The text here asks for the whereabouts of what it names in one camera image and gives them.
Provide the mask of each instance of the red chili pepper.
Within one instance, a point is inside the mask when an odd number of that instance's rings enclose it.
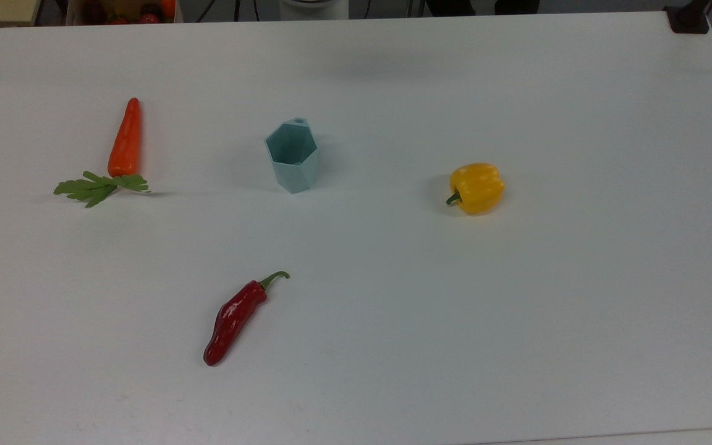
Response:
[[[208,366],[215,366],[227,355],[246,322],[257,311],[257,306],[268,300],[265,290],[277,276],[290,277],[286,271],[278,271],[263,281],[251,281],[221,307],[213,327],[213,337],[203,356]]]
[[[114,146],[109,155],[108,172],[111,177],[139,172],[139,152],[142,150],[142,108],[139,99],[132,98],[125,107]]]

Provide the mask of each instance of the yellow bell pepper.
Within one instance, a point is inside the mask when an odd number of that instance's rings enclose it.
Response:
[[[467,214],[478,214],[491,210],[502,199],[504,181],[492,164],[468,164],[452,172],[449,189],[452,197],[447,205],[457,202]]]

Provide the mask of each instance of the light blue container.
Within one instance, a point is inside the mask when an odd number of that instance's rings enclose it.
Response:
[[[289,119],[265,138],[265,145],[280,186],[290,193],[313,186],[320,152],[306,119]]]

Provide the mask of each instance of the bell pepper stem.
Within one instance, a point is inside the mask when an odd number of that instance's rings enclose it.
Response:
[[[455,201],[460,200],[460,192],[455,190],[451,197],[447,200],[447,206],[451,206]]]
[[[285,278],[290,277],[289,273],[287,273],[286,271],[278,271],[277,273],[271,274],[263,281],[260,281],[260,285],[263,287],[263,289],[268,289],[268,285],[271,284],[271,281],[274,281],[274,278],[276,278],[277,276],[284,276]]]

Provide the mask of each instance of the carrot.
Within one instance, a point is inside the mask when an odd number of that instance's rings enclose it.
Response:
[[[111,177],[136,174],[142,149],[142,109],[139,99],[132,98],[125,108],[125,116],[109,155],[108,172]]]

